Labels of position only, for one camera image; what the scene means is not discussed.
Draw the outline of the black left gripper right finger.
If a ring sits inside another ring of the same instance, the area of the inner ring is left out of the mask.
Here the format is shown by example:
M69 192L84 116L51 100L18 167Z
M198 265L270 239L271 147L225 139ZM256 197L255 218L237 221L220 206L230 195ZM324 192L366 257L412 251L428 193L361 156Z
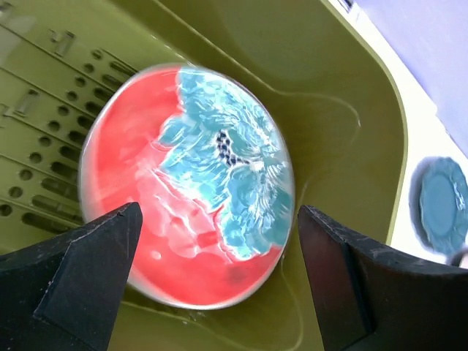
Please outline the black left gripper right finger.
M298 233L326 350L465 350L467 270L424 260L315 207Z

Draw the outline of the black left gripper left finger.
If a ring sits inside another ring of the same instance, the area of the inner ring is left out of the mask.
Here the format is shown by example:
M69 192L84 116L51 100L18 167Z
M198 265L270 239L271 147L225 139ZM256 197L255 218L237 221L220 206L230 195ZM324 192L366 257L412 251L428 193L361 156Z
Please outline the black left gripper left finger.
M106 350L140 237L127 203L1 256L2 350Z

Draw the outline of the teal scalloped plate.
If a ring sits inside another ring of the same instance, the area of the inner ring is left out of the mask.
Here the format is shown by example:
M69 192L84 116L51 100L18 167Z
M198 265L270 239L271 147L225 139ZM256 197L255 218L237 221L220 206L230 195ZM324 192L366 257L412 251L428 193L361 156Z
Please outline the teal scalloped plate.
M409 210L418 240L429 251L452 257L467 238L467 177L446 156L422 159L412 174Z

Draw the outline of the red plate with teal flower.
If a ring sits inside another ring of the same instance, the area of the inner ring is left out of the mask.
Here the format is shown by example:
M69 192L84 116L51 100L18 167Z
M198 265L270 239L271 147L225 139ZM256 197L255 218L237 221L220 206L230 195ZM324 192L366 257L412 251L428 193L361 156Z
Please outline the red plate with teal flower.
M128 282L185 309L234 306L273 272L293 225L295 181L264 104L205 67L158 64L129 78L80 155L83 216L143 214Z

